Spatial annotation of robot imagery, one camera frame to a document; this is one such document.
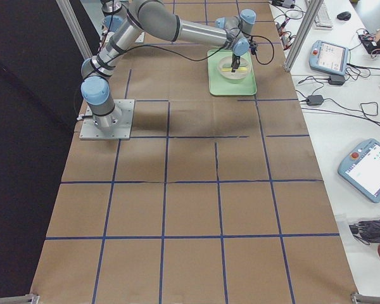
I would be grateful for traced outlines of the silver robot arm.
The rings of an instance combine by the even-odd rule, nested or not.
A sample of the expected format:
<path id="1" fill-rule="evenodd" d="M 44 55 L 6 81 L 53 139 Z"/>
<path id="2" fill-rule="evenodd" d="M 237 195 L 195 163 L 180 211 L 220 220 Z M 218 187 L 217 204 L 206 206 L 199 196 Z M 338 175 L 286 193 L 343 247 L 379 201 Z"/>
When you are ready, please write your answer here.
<path id="1" fill-rule="evenodd" d="M 241 56 L 250 48 L 246 37 L 251 34 L 257 18 L 255 11 L 244 9 L 238 16 L 217 19 L 215 26 L 210 27 L 182 20 L 169 12 L 162 1 L 132 1 L 126 14 L 105 48 L 85 60 L 81 68 L 80 90 L 92 112 L 95 130 L 102 132 L 113 132 L 128 124 L 124 120 L 126 111 L 111 96 L 108 79 L 113 75 L 118 57 L 133 49 L 132 44 L 142 32 L 164 41 L 180 40 L 230 50 L 232 61 L 228 70 L 235 73 L 240 67 Z"/>
<path id="2" fill-rule="evenodd" d="M 101 0 L 102 12 L 104 14 L 104 28 L 110 32 L 115 32 L 127 17 L 129 1 Z"/>

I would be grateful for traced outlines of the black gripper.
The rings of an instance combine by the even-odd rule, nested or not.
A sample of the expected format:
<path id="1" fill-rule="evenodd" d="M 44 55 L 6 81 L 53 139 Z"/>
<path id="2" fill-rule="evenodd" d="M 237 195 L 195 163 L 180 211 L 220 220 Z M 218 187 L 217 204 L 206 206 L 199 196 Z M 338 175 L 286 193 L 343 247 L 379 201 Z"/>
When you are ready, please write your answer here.
<path id="1" fill-rule="evenodd" d="M 240 56 L 232 54 L 231 71 L 235 72 L 240 66 Z"/>

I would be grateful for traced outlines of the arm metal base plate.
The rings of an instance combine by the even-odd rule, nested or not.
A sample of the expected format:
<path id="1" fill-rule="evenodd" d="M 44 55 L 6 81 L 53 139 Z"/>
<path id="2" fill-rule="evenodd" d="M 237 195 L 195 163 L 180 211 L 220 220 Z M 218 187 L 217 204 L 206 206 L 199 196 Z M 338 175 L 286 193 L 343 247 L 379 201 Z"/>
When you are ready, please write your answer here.
<path id="1" fill-rule="evenodd" d="M 95 115 L 87 105 L 79 138 L 81 140 L 129 140 L 134 115 L 134 99 L 114 99 L 114 110 L 107 116 Z"/>
<path id="2" fill-rule="evenodd" d="M 100 42 L 100 45 L 103 45 L 103 44 L 107 44 L 108 41 L 111 39 L 111 37 L 113 36 L 114 32 L 112 31 L 107 31 L 107 30 L 104 30 L 102 31 L 101 33 L 101 42 Z M 135 40 L 135 43 L 136 44 L 141 44 L 144 42 L 144 38 L 145 38 L 145 33 L 142 32 L 140 34 L 140 36 Z"/>

